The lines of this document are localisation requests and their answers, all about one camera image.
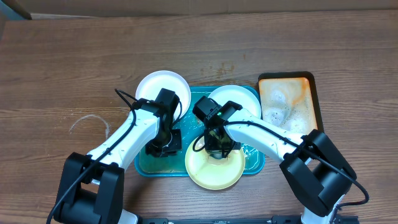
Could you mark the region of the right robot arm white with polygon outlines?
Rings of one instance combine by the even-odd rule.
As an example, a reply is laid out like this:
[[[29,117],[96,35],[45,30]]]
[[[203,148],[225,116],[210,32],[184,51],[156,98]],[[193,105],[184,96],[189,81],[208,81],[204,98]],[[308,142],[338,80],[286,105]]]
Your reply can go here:
[[[305,211],[302,223],[333,223],[356,173],[322,131],[292,133],[257,118],[233,101],[219,105],[206,96],[193,107],[204,123],[204,149],[225,157],[236,143],[247,144],[278,162]]]

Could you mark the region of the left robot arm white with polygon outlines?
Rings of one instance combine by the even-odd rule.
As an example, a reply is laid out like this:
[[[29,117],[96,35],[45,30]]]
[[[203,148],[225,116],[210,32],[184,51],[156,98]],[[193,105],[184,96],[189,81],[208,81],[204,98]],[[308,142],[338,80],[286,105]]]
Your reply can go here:
[[[128,105],[127,120],[102,145],[87,155],[70,154],[47,222],[139,223],[138,215],[123,208],[124,174],[142,149],[167,157],[182,148],[181,132],[173,128],[179,101],[165,88],[154,100],[136,100]]]

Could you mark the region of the yellow plate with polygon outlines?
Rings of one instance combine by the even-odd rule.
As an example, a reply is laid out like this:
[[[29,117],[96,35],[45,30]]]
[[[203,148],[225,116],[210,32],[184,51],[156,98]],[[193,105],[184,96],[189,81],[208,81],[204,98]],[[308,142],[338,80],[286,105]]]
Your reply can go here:
[[[193,140],[185,154],[185,168],[189,177],[205,189],[222,190],[234,185],[242,176],[245,167],[243,151],[232,150],[226,158],[216,159],[204,149],[193,150]]]

